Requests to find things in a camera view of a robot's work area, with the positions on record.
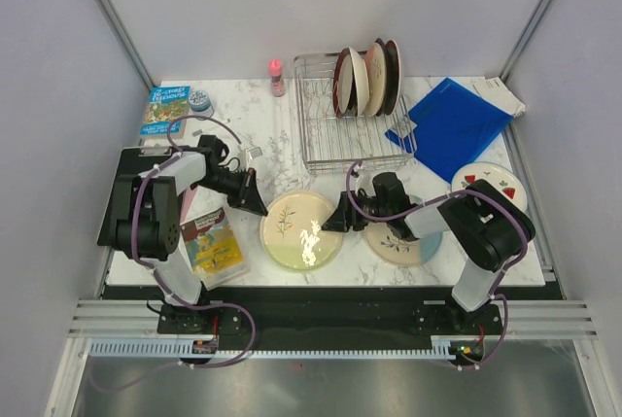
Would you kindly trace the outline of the red rimmed beige plate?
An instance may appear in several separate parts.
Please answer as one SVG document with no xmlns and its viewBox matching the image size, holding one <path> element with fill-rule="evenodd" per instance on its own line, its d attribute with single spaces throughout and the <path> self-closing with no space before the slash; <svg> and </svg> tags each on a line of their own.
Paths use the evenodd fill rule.
<svg viewBox="0 0 622 417">
<path fill-rule="evenodd" d="M 349 48 L 344 48 L 335 63 L 332 84 L 332 105 L 335 115 L 342 118 L 349 108 L 353 85 L 353 67 Z"/>
</svg>

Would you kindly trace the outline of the cream and blue leaf plate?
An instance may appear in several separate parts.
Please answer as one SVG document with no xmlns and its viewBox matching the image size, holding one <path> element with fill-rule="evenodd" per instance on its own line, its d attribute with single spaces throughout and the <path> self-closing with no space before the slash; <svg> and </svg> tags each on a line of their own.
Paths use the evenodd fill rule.
<svg viewBox="0 0 622 417">
<path fill-rule="evenodd" d="M 419 266 L 430 261 L 441 246 L 443 234 L 436 233 L 416 241 L 395 237 L 386 224 L 373 223 L 363 231 L 368 247 L 380 259 L 398 266 Z"/>
</svg>

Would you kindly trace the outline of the metal wire dish rack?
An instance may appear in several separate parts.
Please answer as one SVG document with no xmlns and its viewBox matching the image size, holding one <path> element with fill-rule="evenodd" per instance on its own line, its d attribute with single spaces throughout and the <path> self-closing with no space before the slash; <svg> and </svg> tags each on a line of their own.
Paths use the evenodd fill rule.
<svg viewBox="0 0 622 417">
<path fill-rule="evenodd" d="M 368 168 L 402 165 L 417 150 L 415 124 L 401 97 L 389 116 L 338 118 L 332 105 L 332 75 L 338 54 L 302 54 L 294 59 L 294 85 L 302 161 L 312 174 L 340 173 L 361 160 Z"/>
</svg>

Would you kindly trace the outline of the cream and green branch plate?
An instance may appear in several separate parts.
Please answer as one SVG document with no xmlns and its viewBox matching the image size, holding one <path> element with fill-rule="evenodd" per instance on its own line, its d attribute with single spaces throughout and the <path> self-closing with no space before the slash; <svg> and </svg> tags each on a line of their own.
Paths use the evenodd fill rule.
<svg viewBox="0 0 622 417">
<path fill-rule="evenodd" d="M 336 206 L 322 195 L 295 190 L 280 195 L 268 206 L 260 223 L 266 253 L 291 271 L 310 271 L 330 263 L 339 253 L 343 234 L 322 230 Z"/>
</svg>

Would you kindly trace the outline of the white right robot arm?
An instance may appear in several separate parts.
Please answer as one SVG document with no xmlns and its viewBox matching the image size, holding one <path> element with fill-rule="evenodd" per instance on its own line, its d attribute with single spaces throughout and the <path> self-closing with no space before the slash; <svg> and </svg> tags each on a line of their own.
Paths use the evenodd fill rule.
<svg viewBox="0 0 622 417">
<path fill-rule="evenodd" d="M 444 317 L 451 330 L 470 331 L 480 321 L 479 308 L 493 299 L 505 271 L 526 255 L 536 235 L 532 221 L 484 179 L 422 203 L 406 193 L 394 172 L 373 177 L 372 187 L 373 195 L 343 191 L 322 230 L 361 231 L 370 223 L 384 224 L 404 242 L 453 234 L 467 260 Z"/>
</svg>

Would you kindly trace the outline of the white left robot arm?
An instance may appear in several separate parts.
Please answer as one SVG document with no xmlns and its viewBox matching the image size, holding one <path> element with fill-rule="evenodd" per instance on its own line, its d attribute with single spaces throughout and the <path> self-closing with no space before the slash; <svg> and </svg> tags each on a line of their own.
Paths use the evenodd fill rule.
<svg viewBox="0 0 622 417">
<path fill-rule="evenodd" d="M 180 322 L 203 332 L 213 309 L 203 303 L 201 282 L 186 262 L 181 239 L 183 194 L 202 187 L 226 197 L 230 207 L 258 216 L 267 209 L 260 197 L 257 171 L 225 166 L 229 148 L 214 135 L 202 135 L 195 147 L 130 147 L 121 151 L 97 244 L 124 253 L 148 269 L 166 300 L 182 306 Z"/>
</svg>

